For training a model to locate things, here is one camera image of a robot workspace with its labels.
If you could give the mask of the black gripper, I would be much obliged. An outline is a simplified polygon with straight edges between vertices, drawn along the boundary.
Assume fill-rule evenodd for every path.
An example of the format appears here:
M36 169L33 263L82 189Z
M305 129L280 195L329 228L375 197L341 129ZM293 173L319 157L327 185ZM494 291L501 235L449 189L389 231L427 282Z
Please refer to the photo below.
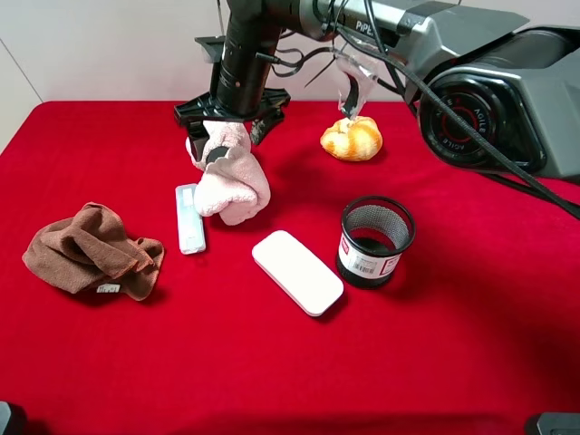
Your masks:
M209 91L177 105L174 117L187 127L188 149L193 160L201 160L209 133L202 121L251 121L249 137L259 145L281 122L283 108L290 102L284 89L266 87L268 61L278 40L238 41L227 36L197 37L206 60L212 64Z

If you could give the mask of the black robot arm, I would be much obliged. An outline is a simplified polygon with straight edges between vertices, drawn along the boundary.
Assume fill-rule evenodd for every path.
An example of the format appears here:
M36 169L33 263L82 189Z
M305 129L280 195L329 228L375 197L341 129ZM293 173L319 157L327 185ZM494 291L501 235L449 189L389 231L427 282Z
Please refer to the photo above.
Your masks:
M525 172L579 180L579 31L532 27L520 15L448 1L233 1L227 33L200 44L213 65L208 92L175 108L194 143L203 121L252 123L259 143L284 118L289 94L266 87L284 31L328 42L345 33L378 60L411 71L399 93L430 149L452 166L500 172L434 93Z

